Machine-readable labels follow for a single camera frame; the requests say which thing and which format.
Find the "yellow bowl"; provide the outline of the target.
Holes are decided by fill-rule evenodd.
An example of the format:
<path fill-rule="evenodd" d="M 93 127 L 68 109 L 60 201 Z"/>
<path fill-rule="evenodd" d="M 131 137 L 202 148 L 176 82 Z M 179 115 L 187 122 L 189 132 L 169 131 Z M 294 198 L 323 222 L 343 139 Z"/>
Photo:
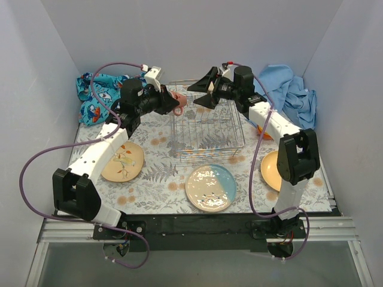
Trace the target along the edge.
<path fill-rule="evenodd" d="M 257 134 L 258 134 L 259 136 L 261 135 L 262 131 L 263 131 L 263 128 L 262 128 L 261 126 L 257 125 Z M 265 133 L 263 134 L 262 139 L 263 139 L 263 140 L 266 140 L 266 141 L 272 141 L 272 140 L 273 140 L 272 137 L 271 137 L 267 132 L 265 132 Z"/>

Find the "pink mug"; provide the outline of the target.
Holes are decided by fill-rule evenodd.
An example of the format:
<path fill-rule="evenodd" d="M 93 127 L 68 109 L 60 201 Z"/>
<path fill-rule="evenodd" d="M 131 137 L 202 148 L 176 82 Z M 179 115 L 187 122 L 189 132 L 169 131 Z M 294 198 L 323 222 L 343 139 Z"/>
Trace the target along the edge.
<path fill-rule="evenodd" d="M 184 112 L 184 107 L 187 104 L 187 98 L 185 95 L 181 93 L 177 93 L 175 91 L 171 91 L 171 96 L 178 101 L 178 105 L 173 109 L 173 113 L 175 116 L 180 116 Z"/>

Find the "wire dish rack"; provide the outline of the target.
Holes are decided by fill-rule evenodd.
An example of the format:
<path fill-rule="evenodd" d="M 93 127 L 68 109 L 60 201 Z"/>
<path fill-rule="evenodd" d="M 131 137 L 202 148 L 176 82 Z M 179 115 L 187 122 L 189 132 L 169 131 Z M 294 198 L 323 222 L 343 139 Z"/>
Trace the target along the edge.
<path fill-rule="evenodd" d="M 184 95 L 182 115 L 170 117 L 170 155 L 180 161 L 229 159 L 245 145 L 241 115 L 231 100 L 222 99 L 215 109 L 194 103 L 203 93 L 188 91 L 195 80 L 171 81 L 168 89 Z"/>

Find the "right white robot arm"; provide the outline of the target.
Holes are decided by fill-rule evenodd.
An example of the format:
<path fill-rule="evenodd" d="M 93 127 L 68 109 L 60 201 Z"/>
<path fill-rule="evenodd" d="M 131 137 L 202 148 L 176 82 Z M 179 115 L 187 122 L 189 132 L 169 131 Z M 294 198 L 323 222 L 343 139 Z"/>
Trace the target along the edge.
<path fill-rule="evenodd" d="M 279 197 L 270 214 L 257 217 L 259 231 L 282 238 L 299 225 L 303 191 L 320 168 L 320 156 L 314 130 L 301 129 L 280 115 L 268 92 L 256 92 L 255 83 L 260 82 L 250 67 L 226 62 L 212 67 L 187 89 L 203 94 L 194 103 L 205 108 L 214 109 L 220 99 L 233 101 L 240 114 L 262 126 L 262 133 L 278 143 Z"/>

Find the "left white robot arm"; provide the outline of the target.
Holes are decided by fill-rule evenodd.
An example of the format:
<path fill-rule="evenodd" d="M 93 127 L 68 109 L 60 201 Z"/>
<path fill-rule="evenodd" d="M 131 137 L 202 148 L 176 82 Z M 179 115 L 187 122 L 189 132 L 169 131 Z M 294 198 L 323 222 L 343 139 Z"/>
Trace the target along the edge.
<path fill-rule="evenodd" d="M 120 98 L 96 138 L 83 155 L 67 169 L 53 174 L 53 198 L 57 210 L 86 222 L 106 225 L 114 239 L 127 233 L 122 213 L 105 205 L 96 190 L 98 177 L 117 150 L 128 141 L 141 123 L 141 117 L 151 112 L 179 115 L 187 104 L 185 96 L 168 91 L 164 85 L 143 85 L 137 78 L 123 82 Z"/>

